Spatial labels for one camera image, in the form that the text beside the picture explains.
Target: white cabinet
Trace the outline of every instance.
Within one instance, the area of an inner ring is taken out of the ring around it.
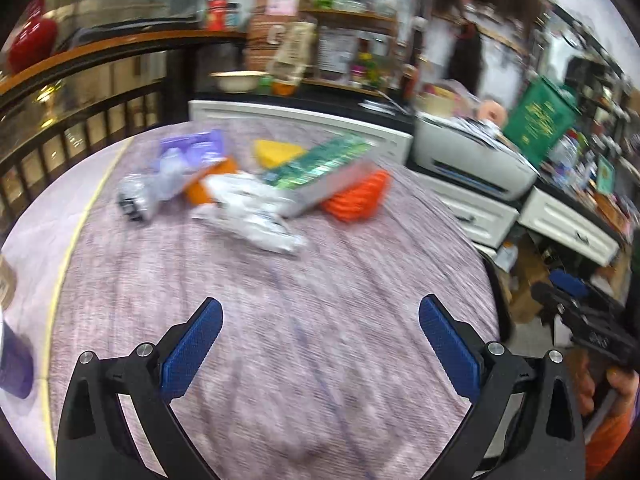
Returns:
[[[518,217],[516,208],[497,200],[431,176],[415,174],[449,206],[462,230],[478,244],[498,248]]]
[[[231,101],[190,101],[189,117],[192,121],[220,118],[271,118],[322,126],[333,133],[353,132],[372,141],[382,155],[404,164],[413,137],[404,132],[364,123],[335,115],[286,108],[282,106]]]
[[[534,188],[518,223],[586,256],[601,266],[609,264],[617,242],[577,211]]]

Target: orange sleeve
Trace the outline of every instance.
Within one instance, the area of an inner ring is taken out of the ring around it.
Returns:
[[[586,446],[587,480],[595,478],[613,458],[631,430],[633,405],[623,415],[607,418]]]

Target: wood-patterned tablecloth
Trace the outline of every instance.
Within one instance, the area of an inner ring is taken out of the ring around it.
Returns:
[[[207,296],[222,332],[172,408],[225,480],[415,479],[468,409],[418,325],[420,299],[438,295],[485,340],[497,317],[481,260],[447,208],[401,166],[375,218],[342,224],[318,210],[290,222],[300,256],[258,250],[190,219],[181,200],[151,225],[127,222],[118,181],[149,165],[158,139],[220,127],[240,166],[258,171],[252,141],[305,147],[322,128],[279,120],[218,120],[137,136],[79,237],[58,303],[50,362],[57,434],[76,359],[129,354],[184,322]],[[145,462],[160,471],[130,403]]]

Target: white printer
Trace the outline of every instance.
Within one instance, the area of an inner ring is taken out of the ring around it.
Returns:
[[[525,194],[538,177],[526,158],[473,121],[418,113],[412,153],[418,166],[505,202]]]

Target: silver screw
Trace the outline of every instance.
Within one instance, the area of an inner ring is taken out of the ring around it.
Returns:
[[[495,341],[493,343],[489,343],[489,346],[487,346],[487,348],[489,349],[489,352],[491,352],[493,355],[504,354],[504,346],[502,346],[500,343],[497,343]]]
[[[146,357],[154,350],[154,346],[149,343],[142,343],[138,348],[136,348],[136,354],[140,357]]]
[[[91,359],[93,359],[93,358],[94,358],[94,353],[93,353],[93,352],[91,352],[91,351],[89,351],[89,350],[87,350],[86,352],[82,352],[82,353],[80,354],[80,359],[79,359],[79,361],[80,361],[83,365],[85,365],[85,364],[87,364],[87,363],[88,363]]]
[[[552,350],[549,352],[549,359],[551,359],[555,363],[562,362],[562,354],[558,350]]]

